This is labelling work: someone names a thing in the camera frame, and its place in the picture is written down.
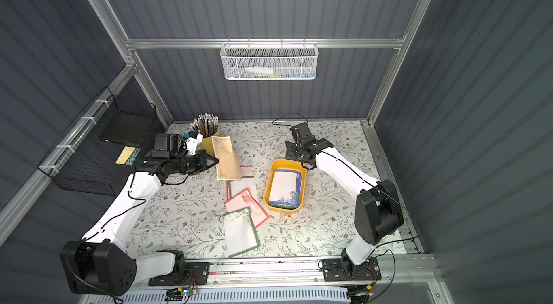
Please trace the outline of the beige lined stationery paper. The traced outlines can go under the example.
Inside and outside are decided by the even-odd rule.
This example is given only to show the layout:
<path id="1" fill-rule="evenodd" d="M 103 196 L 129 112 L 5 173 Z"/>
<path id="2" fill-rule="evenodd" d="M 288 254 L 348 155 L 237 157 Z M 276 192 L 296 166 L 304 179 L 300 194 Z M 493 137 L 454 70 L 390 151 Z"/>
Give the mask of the beige lined stationery paper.
<path id="1" fill-rule="evenodd" d="M 217 179 L 225 181 L 240 180 L 242 178 L 240 162 L 230 137 L 213 136 L 212 143 L 215 157 L 219 160 L 216 169 Z"/>

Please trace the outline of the red bordered stationery paper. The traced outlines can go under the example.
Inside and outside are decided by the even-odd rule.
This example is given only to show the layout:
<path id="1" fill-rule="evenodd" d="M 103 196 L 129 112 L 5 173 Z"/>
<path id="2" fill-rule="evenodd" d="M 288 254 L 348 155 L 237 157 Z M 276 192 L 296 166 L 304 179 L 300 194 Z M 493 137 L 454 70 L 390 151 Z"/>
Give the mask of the red bordered stationery paper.
<path id="1" fill-rule="evenodd" d="M 253 167 L 251 165 L 241 165 L 240 171 L 242 177 L 253 177 Z"/>

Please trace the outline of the green bordered stationery paper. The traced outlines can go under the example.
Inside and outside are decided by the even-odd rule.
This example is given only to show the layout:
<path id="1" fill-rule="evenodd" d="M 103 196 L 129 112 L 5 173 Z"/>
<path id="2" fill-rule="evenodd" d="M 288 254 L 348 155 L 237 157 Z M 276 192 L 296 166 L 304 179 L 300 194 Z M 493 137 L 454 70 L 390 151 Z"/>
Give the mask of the green bordered stationery paper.
<path id="1" fill-rule="evenodd" d="M 245 189 L 248 189 L 251 196 L 258 199 L 257 187 L 255 178 L 253 176 L 242 177 L 240 180 L 227 181 L 226 183 L 226 196 L 227 200 L 241 193 Z"/>

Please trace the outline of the yellow storage tray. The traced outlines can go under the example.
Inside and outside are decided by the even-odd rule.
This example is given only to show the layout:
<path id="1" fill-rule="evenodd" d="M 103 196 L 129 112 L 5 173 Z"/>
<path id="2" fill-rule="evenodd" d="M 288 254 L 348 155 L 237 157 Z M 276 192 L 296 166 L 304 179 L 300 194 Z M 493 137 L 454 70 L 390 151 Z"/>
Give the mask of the yellow storage tray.
<path id="1" fill-rule="evenodd" d="M 272 163 L 266 181 L 263 201 L 275 212 L 293 214 L 301 209 L 307 182 L 307 170 L 301 163 L 277 159 Z"/>

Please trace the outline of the blue bordered stationery paper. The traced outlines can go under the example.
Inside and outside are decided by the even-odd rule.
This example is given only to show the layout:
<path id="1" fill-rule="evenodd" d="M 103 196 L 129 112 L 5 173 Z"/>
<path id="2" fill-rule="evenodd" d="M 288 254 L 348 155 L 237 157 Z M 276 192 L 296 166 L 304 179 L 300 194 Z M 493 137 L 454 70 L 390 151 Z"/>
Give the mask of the blue bordered stationery paper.
<path id="1" fill-rule="evenodd" d="M 274 172 L 269 193 L 269 204 L 273 207 L 293 210 L 300 205 L 302 174 L 292 170 Z"/>

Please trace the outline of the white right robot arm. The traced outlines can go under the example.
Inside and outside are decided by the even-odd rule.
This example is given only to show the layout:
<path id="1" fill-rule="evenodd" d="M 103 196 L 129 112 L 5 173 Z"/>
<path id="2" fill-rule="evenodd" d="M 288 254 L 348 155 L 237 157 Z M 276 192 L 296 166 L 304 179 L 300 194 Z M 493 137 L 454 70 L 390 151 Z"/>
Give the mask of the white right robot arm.
<path id="1" fill-rule="evenodd" d="M 352 270 L 365 265 L 381 240 L 404 224 L 396 186 L 361 171 L 330 141 L 315 138 L 307 122 L 289 129 L 293 141 L 285 143 L 286 159 L 301 163 L 307 170 L 325 172 L 352 197 L 357 234 L 341 254 L 342 267 Z"/>

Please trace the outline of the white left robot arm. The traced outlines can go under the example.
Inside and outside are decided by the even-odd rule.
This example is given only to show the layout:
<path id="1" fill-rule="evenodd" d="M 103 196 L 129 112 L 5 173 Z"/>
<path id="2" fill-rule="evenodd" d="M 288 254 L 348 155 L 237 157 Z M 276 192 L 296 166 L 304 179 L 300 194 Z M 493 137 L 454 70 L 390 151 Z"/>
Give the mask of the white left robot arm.
<path id="1" fill-rule="evenodd" d="M 107 295 L 116 303 L 132 286 L 180 285 L 188 277 L 182 252 L 166 250 L 132 258 L 125 245 L 146 204 L 173 174 L 200 174 L 219 163 L 199 148 L 203 136 L 158 134 L 154 148 L 135 162 L 122 191 L 78 241 L 67 242 L 60 260 L 69 289 L 79 295 Z"/>

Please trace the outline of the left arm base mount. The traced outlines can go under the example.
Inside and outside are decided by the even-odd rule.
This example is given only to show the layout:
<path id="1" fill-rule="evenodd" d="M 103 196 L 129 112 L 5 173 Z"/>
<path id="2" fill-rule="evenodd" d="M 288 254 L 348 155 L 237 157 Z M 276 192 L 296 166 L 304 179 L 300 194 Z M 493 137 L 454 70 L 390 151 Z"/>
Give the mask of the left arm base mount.
<path id="1" fill-rule="evenodd" d="M 151 278 L 148 285 L 151 287 L 206 285 L 209 274 L 209 262 L 181 262 L 168 275 Z"/>

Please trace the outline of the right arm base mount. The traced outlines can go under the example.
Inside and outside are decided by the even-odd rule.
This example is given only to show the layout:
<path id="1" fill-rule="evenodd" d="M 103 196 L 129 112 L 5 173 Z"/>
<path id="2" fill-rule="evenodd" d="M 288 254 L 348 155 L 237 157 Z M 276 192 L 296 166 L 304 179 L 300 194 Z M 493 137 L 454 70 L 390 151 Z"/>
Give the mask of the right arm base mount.
<path id="1" fill-rule="evenodd" d="M 361 265 L 353 265 L 344 259 L 322 259 L 318 268 L 326 282 L 362 281 L 374 283 L 382 279 L 380 266 L 375 258 Z"/>

